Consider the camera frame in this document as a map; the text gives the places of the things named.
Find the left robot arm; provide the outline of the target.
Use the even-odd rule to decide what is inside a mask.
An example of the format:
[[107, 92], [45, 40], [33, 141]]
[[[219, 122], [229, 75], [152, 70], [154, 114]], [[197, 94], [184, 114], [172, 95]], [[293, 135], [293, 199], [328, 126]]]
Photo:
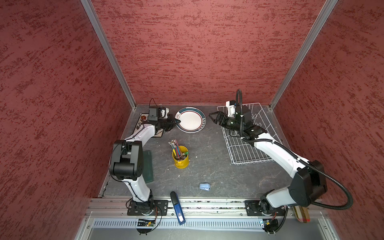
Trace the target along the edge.
[[134, 209], [139, 214], [149, 216], [156, 210], [151, 189], [144, 177], [143, 146], [158, 131], [168, 132], [181, 121], [170, 114], [166, 107], [149, 107], [149, 115], [140, 123], [138, 130], [124, 140], [113, 144], [109, 173], [113, 180], [124, 183], [132, 194]]

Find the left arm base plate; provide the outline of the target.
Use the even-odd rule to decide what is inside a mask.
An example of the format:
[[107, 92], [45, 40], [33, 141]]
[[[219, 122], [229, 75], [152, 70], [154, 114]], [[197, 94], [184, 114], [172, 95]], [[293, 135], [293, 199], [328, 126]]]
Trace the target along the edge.
[[150, 203], [130, 201], [126, 202], [128, 216], [166, 216], [168, 200], [153, 200]]

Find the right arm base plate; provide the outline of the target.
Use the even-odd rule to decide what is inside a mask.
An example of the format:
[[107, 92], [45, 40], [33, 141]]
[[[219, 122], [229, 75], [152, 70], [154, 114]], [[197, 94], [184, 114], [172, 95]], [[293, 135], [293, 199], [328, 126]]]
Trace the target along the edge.
[[269, 209], [260, 200], [245, 200], [244, 203], [248, 217], [283, 217], [286, 213], [284, 206]]

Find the square floral plate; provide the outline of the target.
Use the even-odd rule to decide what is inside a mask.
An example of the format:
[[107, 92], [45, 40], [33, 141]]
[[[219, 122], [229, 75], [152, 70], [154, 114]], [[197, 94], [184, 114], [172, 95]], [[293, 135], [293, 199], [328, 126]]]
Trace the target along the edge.
[[[142, 124], [148, 120], [149, 114], [141, 113], [139, 116], [139, 119], [137, 121], [137, 124], [134, 128], [133, 134], [136, 134], [139, 130]], [[159, 129], [157, 133], [154, 135], [155, 138], [161, 138], [163, 136], [163, 129]]]

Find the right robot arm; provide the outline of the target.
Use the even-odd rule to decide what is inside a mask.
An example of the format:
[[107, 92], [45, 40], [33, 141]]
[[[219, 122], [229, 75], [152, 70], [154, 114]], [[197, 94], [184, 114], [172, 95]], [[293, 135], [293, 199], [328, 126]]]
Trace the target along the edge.
[[209, 114], [210, 119], [222, 128], [236, 132], [235, 137], [265, 153], [292, 178], [289, 186], [265, 193], [259, 202], [260, 211], [270, 216], [282, 206], [307, 207], [328, 190], [326, 177], [319, 172], [324, 166], [318, 161], [308, 161], [276, 141], [266, 129], [252, 121], [250, 111], [235, 107], [233, 114], [217, 111]]

